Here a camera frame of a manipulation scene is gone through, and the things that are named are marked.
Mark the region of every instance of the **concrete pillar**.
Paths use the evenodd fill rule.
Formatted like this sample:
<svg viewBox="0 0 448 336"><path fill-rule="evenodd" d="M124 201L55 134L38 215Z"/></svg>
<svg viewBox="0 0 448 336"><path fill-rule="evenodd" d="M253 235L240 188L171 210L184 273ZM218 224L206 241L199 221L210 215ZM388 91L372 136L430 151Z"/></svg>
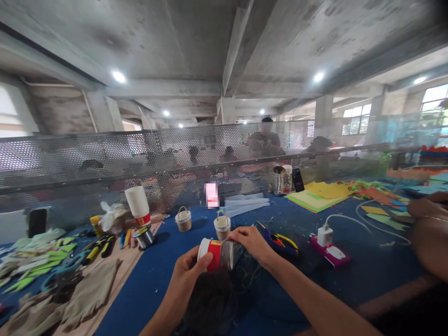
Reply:
<svg viewBox="0 0 448 336"><path fill-rule="evenodd" d="M103 92L86 92L96 129L101 132L124 131L118 104Z"/></svg>
<svg viewBox="0 0 448 336"><path fill-rule="evenodd" d="M221 113L223 116L223 124L235 124L237 122L237 114L235 112L235 100L233 98L221 97Z"/></svg>

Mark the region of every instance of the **concrete beam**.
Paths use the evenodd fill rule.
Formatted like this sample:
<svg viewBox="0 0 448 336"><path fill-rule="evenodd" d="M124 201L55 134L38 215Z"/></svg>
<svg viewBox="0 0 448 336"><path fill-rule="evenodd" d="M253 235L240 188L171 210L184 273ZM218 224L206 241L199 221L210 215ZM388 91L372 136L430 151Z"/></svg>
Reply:
<svg viewBox="0 0 448 336"><path fill-rule="evenodd" d="M348 106L351 104L359 103L359 102L362 102L367 99L369 99L369 98L366 98L366 97L364 97L364 98L347 98L344 100L340 100L336 103L333 103L333 110L336 108L341 108L341 107Z"/></svg>
<svg viewBox="0 0 448 336"><path fill-rule="evenodd" d="M441 66L432 68L430 70L427 71L423 71L420 72L416 75L412 75L406 78L403 78L397 82L395 82L394 85L388 85L387 86L387 91L388 92L393 92L396 90L401 90L401 89L405 89L411 86L414 86L414 80L416 80L417 78L420 77L424 77L425 81L424 82L428 82L428 81L432 81L444 76L448 76L448 63L447 64L443 64Z"/></svg>
<svg viewBox="0 0 448 336"><path fill-rule="evenodd" d="M120 88L108 88L106 94L116 99L195 99L220 97L219 82L200 80L146 79L129 81Z"/></svg>
<svg viewBox="0 0 448 336"><path fill-rule="evenodd" d="M55 60L28 46L27 44L20 42L3 31L0 31L0 50L10 52L17 58L31 64L37 70L71 84L81 90L94 91L101 87L100 84L97 84L77 72L70 70L59 62L56 62Z"/></svg>
<svg viewBox="0 0 448 336"><path fill-rule="evenodd" d="M317 98L323 94L318 88L304 83L239 82L235 98Z"/></svg>
<svg viewBox="0 0 448 336"><path fill-rule="evenodd" d="M249 0L238 8L223 72L223 96L232 97L277 0Z"/></svg>
<svg viewBox="0 0 448 336"><path fill-rule="evenodd" d="M448 34L445 27L442 25L434 27L353 69L346 70L339 75L335 74L333 79L324 86L324 90L326 93L340 91L446 46L448 46Z"/></svg>

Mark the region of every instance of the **paper cup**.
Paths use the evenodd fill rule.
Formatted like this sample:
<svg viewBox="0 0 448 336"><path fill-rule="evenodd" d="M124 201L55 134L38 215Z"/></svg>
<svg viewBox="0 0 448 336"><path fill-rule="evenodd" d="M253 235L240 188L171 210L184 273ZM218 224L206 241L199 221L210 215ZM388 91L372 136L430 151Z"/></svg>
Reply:
<svg viewBox="0 0 448 336"><path fill-rule="evenodd" d="M227 217L224 211L218 212L216 219L213 221L215 226L216 234L219 240L224 240L230 233L230 224L231 220Z"/></svg>
<svg viewBox="0 0 448 336"><path fill-rule="evenodd" d="M191 212L184 206L180 207L179 212L175 217L175 221L180 232L187 232L191 229Z"/></svg>

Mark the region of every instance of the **wall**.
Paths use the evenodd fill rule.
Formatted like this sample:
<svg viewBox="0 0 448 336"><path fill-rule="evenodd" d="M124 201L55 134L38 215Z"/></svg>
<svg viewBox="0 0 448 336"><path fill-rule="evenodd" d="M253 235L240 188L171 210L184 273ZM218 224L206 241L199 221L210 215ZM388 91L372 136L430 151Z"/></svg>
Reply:
<svg viewBox="0 0 448 336"><path fill-rule="evenodd" d="M83 93L70 87L28 87L48 134L95 132Z"/></svg>

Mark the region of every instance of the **smartphone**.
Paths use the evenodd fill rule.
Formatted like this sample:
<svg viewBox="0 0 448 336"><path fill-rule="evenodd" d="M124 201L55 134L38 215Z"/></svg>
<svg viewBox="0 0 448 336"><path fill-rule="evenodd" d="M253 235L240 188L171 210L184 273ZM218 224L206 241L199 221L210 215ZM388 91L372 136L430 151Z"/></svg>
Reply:
<svg viewBox="0 0 448 336"><path fill-rule="evenodd" d="M300 192L305 190L305 186L302 181L302 174L300 173L300 169L293 169L293 182L295 187L295 192Z"/></svg>

